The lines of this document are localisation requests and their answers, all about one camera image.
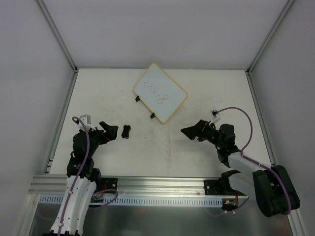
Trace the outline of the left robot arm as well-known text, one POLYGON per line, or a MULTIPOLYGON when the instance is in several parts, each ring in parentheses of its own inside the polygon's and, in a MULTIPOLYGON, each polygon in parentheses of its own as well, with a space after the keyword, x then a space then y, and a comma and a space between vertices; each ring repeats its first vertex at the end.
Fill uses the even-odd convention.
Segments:
POLYGON ((73 136, 72 152, 66 168, 66 188, 63 200, 49 236, 80 236, 93 196, 114 193, 103 204, 107 206, 118 198, 116 189, 104 189, 101 172, 94 167, 93 155, 100 145, 117 138, 118 126, 101 121, 101 128, 93 126, 89 116, 72 117, 79 132, 73 136))

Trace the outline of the yellow framed whiteboard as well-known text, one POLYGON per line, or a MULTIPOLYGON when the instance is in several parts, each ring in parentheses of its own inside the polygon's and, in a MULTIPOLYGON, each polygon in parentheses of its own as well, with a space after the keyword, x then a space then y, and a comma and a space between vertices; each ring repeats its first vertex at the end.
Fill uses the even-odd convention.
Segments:
POLYGON ((133 92, 161 123, 167 123, 189 96, 156 63, 148 67, 134 86, 133 92))

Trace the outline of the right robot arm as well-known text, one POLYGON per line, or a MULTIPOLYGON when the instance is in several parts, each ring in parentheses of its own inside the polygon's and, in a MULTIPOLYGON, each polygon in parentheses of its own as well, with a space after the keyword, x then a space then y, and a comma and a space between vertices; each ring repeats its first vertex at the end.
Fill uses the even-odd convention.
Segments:
POLYGON ((204 184, 205 194, 241 194, 256 201, 266 217, 290 214, 300 207, 300 199, 282 165, 268 167, 241 153, 235 144, 234 126, 222 124, 219 129, 208 121, 181 129, 190 140, 208 141, 217 150, 219 161, 230 170, 222 173, 213 184, 204 184))

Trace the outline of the black whiteboard eraser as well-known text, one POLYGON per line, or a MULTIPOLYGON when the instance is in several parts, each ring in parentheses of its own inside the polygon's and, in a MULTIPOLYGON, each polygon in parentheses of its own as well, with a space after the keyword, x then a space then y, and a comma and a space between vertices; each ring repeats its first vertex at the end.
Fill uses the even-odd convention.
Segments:
POLYGON ((131 126, 130 125, 124 125, 123 126, 123 131, 122 131, 122 138, 123 139, 128 139, 130 131, 131 131, 131 126))

